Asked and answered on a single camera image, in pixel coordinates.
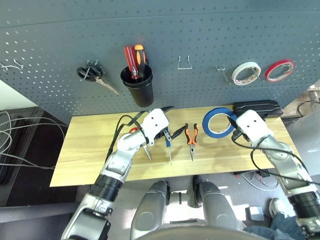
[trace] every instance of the red tape roll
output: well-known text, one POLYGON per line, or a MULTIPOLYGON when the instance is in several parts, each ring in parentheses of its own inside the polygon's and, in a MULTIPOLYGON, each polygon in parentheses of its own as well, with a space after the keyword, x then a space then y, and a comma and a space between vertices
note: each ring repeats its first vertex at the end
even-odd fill
POLYGON ((269 67, 269 69, 265 72, 265 78, 270 83, 275 83, 275 82, 281 81, 281 80, 285 79, 286 77, 288 77, 290 74, 292 74, 294 68, 295 68, 295 64, 289 59, 277 61, 276 63, 272 64, 269 67), (271 78, 270 74, 272 73, 272 71, 275 70, 276 68, 279 68, 282 66, 287 66, 288 70, 286 70, 281 76, 271 78))

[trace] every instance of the jeans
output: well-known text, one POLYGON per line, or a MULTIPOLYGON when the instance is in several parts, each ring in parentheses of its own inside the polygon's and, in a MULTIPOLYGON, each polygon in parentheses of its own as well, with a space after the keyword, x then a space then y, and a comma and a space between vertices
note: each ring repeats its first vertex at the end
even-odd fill
POLYGON ((270 240, 306 239, 306 236, 302 234, 296 223, 296 217, 285 217, 280 212, 274 216, 270 228, 265 226, 250 226, 245 231, 270 240))

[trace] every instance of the red screwdriver handle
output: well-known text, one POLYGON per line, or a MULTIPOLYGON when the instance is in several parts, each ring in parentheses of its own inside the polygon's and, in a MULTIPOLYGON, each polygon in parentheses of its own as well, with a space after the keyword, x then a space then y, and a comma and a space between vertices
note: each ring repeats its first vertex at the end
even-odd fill
POLYGON ((138 62, 137 62, 134 46, 132 45, 124 46, 123 50, 124 50, 125 59, 128 63, 128 67, 131 72, 131 78, 138 79, 139 78, 138 62))

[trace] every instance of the pegboard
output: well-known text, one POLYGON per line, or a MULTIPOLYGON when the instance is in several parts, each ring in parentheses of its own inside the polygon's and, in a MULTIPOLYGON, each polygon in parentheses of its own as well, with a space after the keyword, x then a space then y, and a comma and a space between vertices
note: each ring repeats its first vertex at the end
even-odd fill
POLYGON ((1 2, 0 63, 13 59, 22 71, 0 71, 0 79, 40 107, 69 123, 71 116, 141 111, 120 72, 123 46, 143 44, 153 72, 154 102, 194 108, 238 101, 276 100, 281 107, 319 79, 320 2, 47 0, 1 2), (178 70, 182 66, 191 70, 178 70), (264 77, 283 59, 296 65, 280 82, 264 77), (116 96, 80 81, 76 68, 98 60, 116 96), (256 62, 260 79, 246 86, 226 82, 216 65, 233 70, 256 62))

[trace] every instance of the wooden table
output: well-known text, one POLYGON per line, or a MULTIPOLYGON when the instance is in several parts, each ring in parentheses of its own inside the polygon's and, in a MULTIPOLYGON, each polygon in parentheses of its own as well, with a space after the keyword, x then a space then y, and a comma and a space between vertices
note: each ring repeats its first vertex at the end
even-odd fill
MULTIPOLYGON (((143 148, 136 153, 127 181, 255 169, 250 159, 250 149, 235 145, 231 141, 231 134, 224 138, 211 138, 204 133, 202 120, 205 114, 214 108, 213 106, 172 109, 166 113, 170 121, 171 133, 188 123, 193 135, 193 124, 198 124, 198 144, 195 147, 194 162, 191 161, 190 147, 187 145, 185 134, 182 133, 171 142, 172 165, 170 165, 168 148, 162 137, 155 141, 153 147, 149 148, 152 162, 149 161, 143 148)), ((70 122, 50 186, 93 184, 105 163, 116 124, 122 115, 123 113, 74 116, 70 122)), ((298 152, 280 118, 268 118, 266 123, 274 131, 274 136, 278 141, 289 144, 296 153, 298 152)), ((216 127, 220 129, 227 124, 226 117, 215 121, 216 127)), ((124 127, 122 133, 127 133, 129 129, 129 127, 124 127)), ((242 137, 238 138, 238 142, 248 144, 242 137)), ((272 168, 260 151, 255 152, 254 160, 260 168, 272 168)))

